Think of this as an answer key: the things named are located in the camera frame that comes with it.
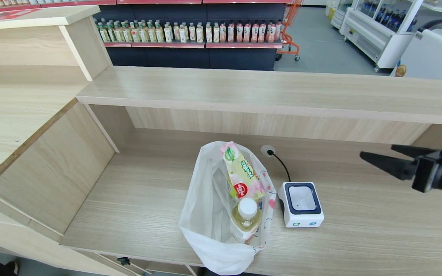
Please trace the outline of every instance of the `red logo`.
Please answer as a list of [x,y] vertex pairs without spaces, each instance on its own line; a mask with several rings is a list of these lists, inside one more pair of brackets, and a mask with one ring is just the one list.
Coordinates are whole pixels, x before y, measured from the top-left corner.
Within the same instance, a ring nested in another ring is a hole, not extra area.
[[238,194],[239,199],[247,195],[248,188],[247,185],[245,185],[244,183],[238,183],[233,187],[235,188],[235,191]]

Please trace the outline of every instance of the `gray floor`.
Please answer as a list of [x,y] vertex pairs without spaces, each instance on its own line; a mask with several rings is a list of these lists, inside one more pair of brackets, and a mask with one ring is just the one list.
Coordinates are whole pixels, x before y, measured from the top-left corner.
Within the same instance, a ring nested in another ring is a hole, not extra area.
[[374,72],[374,63],[330,24],[325,8],[302,7],[288,34],[300,46],[299,61],[284,54],[274,70],[287,72],[385,75],[391,70]]

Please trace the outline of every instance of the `shoe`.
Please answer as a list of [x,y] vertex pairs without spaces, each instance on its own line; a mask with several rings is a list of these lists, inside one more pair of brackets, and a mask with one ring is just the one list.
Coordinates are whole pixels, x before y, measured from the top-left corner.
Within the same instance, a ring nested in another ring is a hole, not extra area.
[[7,263],[5,267],[11,269],[15,275],[18,275],[18,264],[15,261]]

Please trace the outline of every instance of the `refrigerator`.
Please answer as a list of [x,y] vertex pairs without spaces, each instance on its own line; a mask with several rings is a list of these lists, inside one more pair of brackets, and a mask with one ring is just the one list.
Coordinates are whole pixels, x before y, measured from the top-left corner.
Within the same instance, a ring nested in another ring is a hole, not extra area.
[[390,76],[442,80],[442,20],[419,28]]

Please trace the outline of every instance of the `orange shopping cart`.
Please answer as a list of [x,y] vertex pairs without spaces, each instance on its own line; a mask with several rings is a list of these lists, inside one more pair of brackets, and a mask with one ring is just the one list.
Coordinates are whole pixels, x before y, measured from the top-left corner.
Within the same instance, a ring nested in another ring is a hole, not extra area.
[[[294,60],[300,60],[300,46],[293,42],[293,37],[288,35],[287,28],[293,25],[294,19],[298,15],[302,4],[303,0],[293,0],[292,4],[286,5],[286,10],[284,11],[284,19],[282,21],[282,23],[284,24],[284,28],[281,31],[281,41],[282,48],[284,49],[284,46],[287,45],[288,50],[284,51],[282,49],[279,49],[277,51],[277,54],[275,55],[276,61],[279,61],[282,58],[282,54],[295,54]],[[291,46],[296,47],[296,52],[291,52]]]

